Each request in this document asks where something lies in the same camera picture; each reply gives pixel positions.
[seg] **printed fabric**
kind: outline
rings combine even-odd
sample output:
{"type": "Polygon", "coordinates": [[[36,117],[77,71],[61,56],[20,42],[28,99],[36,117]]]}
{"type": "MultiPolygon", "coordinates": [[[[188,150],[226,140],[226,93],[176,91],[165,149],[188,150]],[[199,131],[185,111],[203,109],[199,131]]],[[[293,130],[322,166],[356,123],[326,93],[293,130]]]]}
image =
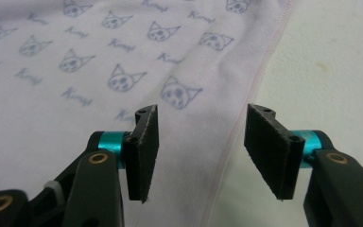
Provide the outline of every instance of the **printed fabric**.
{"type": "Polygon", "coordinates": [[[0,190],[30,199],[94,131],[158,104],[148,202],[126,226],[207,224],[236,132],[285,23],[283,0],[0,0],[0,190]]]}

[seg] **teal cylindrical part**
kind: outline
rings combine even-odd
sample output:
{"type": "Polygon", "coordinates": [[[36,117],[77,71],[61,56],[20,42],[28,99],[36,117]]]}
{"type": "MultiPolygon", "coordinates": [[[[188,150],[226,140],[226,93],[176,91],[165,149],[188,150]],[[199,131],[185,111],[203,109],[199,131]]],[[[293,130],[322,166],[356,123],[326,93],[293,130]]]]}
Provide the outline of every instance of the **teal cylindrical part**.
{"type": "Polygon", "coordinates": [[[106,149],[116,155],[117,168],[119,169],[125,168],[122,157],[122,141],[124,135],[124,131],[104,131],[98,143],[98,148],[106,149]]]}
{"type": "Polygon", "coordinates": [[[312,160],[314,158],[315,149],[322,149],[322,143],[318,138],[317,134],[313,131],[291,131],[296,135],[299,135],[303,139],[305,139],[304,150],[302,152],[302,163],[300,164],[300,168],[309,168],[311,167],[305,160],[312,160]]]}

